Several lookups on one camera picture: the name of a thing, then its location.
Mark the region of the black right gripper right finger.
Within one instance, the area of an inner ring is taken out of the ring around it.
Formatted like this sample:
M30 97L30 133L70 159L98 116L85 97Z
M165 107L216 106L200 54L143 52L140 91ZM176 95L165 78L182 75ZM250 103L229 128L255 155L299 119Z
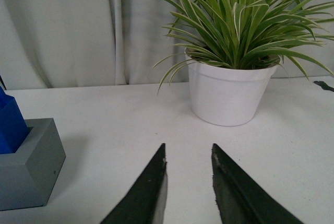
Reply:
M222 223L302 223L217 144L212 146L211 162L213 190Z

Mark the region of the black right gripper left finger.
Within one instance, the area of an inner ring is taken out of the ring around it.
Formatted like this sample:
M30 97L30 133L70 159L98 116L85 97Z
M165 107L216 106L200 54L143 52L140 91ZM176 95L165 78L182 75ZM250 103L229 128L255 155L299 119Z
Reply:
M167 195L167 161L162 143L127 194L101 222L163 223Z

